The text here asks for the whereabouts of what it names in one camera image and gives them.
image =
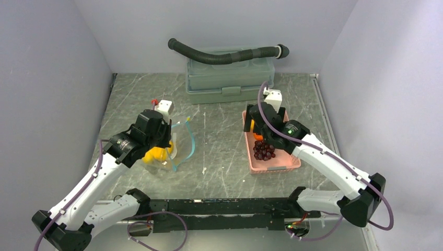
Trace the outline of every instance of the white ring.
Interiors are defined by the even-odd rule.
[[[282,48],[280,46],[278,46],[278,45],[275,46],[275,47],[278,47],[278,49],[279,49],[278,55],[275,57],[276,59],[278,59],[282,55]]]

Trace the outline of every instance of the pink basket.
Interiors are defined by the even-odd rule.
[[[246,111],[242,112],[243,124],[246,119]],[[288,114],[285,113],[284,121],[288,121]],[[268,161],[259,161],[254,158],[254,146],[256,139],[252,132],[245,132],[244,138],[246,139],[246,148],[248,149],[249,169],[252,174],[259,173],[272,173],[272,172],[288,172],[301,166],[299,158],[295,158],[293,155],[286,153],[283,150],[275,150],[275,158]]]

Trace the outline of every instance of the green storage box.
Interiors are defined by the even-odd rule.
[[[202,51],[224,54],[246,49],[250,48]],[[193,104],[255,100],[264,81],[269,81],[270,87],[274,86],[274,73],[274,64],[270,58],[227,65],[208,65],[188,59],[186,92]]]

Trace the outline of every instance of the clear plastic bag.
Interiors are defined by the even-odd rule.
[[[149,150],[142,161],[146,169],[153,167],[177,171],[180,164],[188,160],[195,151],[195,138],[190,126],[190,117],[172,118],[171,147],[165,149],[154,147]]]

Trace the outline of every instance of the bunch of grapes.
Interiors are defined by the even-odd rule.
[[[275,147],[263,141],[257,140],[254,146],[254,157],[259,161],[268,161],[275,158]]]

